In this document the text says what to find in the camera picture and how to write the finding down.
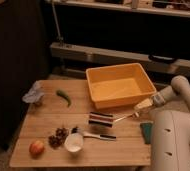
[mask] orange plastic bin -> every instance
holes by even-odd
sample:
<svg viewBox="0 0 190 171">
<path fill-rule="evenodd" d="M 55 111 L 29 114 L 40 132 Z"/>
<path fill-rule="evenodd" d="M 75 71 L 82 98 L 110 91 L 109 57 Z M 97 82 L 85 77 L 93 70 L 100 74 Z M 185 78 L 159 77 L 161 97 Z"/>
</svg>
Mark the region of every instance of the orange plastic bin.
<svg viewBox="0 0 190 171">
<path fill-rule="evenodd" d="M 89 68 L 86 77 L 97 109 L 136 104 L 156 92 L 139 63 Z"/>
</svg>

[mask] knife handle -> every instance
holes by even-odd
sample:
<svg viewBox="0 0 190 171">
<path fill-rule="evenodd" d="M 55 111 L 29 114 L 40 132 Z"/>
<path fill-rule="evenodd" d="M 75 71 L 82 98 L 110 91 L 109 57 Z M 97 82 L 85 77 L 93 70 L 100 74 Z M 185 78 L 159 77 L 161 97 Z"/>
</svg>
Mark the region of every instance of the knife handle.
<svg viewBox="0 0 190 171">
<path fill-rule="evenodd" d="M 116 140 L 115 136 L 104 135 L 104 134 L 100 134 L 100 138 L 104 138 L 104 139 L 107 139 L 107 140 Z"/>
</svg>

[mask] utensil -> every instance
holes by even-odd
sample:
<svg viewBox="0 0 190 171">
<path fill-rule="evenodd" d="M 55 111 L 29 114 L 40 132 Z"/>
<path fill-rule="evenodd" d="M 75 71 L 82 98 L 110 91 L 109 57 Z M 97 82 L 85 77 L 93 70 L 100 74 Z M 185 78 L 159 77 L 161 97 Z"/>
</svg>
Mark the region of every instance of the utensil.
<svg viewBox="0 0 190 171">
<path fill-rule="evenodd" d="M 79 133 L 83 137 L 98 138 L 101 140 L 109 140 L 109 141 L 115 141 L 116 140 L 116 136 L 106 135 L 106 134 L 94 134 L 94 133 L 90 133 L 87 131 L 82 131 L 78 127 L 73 128 L 72 133 Z"/>
</svg>

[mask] dark wall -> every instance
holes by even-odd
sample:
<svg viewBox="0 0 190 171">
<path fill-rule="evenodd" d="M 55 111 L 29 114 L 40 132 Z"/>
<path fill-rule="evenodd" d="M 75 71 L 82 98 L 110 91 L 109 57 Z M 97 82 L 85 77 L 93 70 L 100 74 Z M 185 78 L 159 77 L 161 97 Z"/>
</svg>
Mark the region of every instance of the dark wall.
<svg viewBox="0 0 190 171">
<path fill-rule="evenodd" d="M 0 5 L 0 144 L 9 142 L 26 112 L 21 101 L 35 80 L 49 72 L 48 45 L 39 1 Z"/>
</svg>

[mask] white cup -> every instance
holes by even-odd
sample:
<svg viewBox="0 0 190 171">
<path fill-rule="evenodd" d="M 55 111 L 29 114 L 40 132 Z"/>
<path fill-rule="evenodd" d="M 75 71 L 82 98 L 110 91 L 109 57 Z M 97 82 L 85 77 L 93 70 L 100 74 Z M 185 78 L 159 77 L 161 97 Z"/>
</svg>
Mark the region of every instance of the white cup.
<svg viewBox="0 0 190 171">
<path fill-rule="evenodd" d="M 79 133 L 69 134 L 64 142 L 67 151 L 75 154 L 83 148 L 83 136 Z"/>
</svg>

